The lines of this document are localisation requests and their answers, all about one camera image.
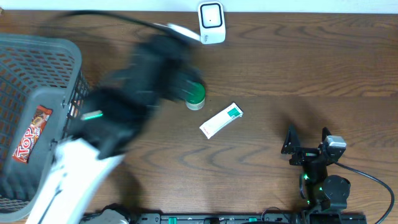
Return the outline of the orange chocolate bar wrapper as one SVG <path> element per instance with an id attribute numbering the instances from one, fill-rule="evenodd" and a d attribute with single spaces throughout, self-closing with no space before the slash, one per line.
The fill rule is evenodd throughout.
<path id="1" fill-rule="evenodd" d="M 40 135 L 45 129 L 48 119 L 52 115 L 53 110 L 42 105 L 36 108 L 35 115 L 26 129 L 22 139 L 19 141 L 12 158 L 24 164 L 29 162 L 29 157 L 34 146 L 37 144 Z"/>

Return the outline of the green lid jar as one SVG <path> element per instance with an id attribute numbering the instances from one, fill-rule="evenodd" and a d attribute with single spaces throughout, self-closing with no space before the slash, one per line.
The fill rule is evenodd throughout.
<path id="1" fill-rule="evenodd" d="M 205 87 L 200 83 L 193 84 L 193 90 L 188 94 L 185 104 L 188 109 L 197 111 L 205 105 Z"/>

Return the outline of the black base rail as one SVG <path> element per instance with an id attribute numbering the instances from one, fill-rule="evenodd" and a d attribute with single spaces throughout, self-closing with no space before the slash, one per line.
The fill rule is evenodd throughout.
<path id="1" fill-rule="evenodd" d="M 136 224 L 242 224 L 242 223 L 280 223 L 280 224 L 367 224 L 364 215 L 319 215 L 313 214 L 308 218 L 301 214 L 267 212 L 264 215 L 245 214 L 210 214 L 210 215 L 178 215 L 143 213 L 133 223 Z"/>

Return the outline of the white barcode scanner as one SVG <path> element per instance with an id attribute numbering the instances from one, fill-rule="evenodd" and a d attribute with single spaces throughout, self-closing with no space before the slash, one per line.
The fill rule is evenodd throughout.
<path id="1" fill-rule="evenodd" d="M 223 5 L 218 1 L 203 2 L 198 6 L 201 42 L 220 44 L 226 39 Z"/>

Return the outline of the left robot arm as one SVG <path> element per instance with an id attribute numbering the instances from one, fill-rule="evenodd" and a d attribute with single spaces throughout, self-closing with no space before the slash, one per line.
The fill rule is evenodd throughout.
<path id="1" fill-rule="evenodd" d="M 152 35 L 129 65 L 115 70 L 83 99 L 70 136 L 55 149 L 50 173 L 29 223 L 78 223 L 97 189 L 127 153 L 163 99 L 185 100 L 201 83 L 190 63 L 193 38 Z"/>

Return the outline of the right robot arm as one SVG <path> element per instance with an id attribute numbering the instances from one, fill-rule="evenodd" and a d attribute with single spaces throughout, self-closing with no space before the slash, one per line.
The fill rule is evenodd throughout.
<path id="1" fill-rule="evenodd" d="M 322 140 L 317 147 L 303 147 L 293 126 L 289 126 L 282 154 L 291 155 L 289 164 L 301 166 L 300 196 L 305 199 L 310 213 L 341 212 L 347 207 L 351 184 L 338 175 L 328 175 L 327 167 L 338 162 L 347 143 L 334 136 L 328 128 L 322 129 Z"/>

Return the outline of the white green toothpaste box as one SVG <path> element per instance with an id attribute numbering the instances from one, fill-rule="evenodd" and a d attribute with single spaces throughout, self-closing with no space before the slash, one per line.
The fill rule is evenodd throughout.
<path id="1" fill-rule="evenodd" d="M 200 126 L 200 130 L 207 137 L 207 139 L 210 139 L 226 125 L 242 116 L 242 109 L 236 103 L 232 103 L 224 110 L 210 118 L 208 121 L 205 121 Z"/>

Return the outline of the grey plastic shopping basket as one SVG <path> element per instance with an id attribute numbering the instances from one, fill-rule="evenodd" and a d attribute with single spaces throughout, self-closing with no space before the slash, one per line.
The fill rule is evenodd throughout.
<path id="1" fill-rule="evenodd" d="M 71 41 L 1 34 L 1 222 L 28 216 L 49 173 L 55 146 L 69 135 L 89 85 Z M 13 158 L 38 106 L 51 109 L 27 163 Z"/>

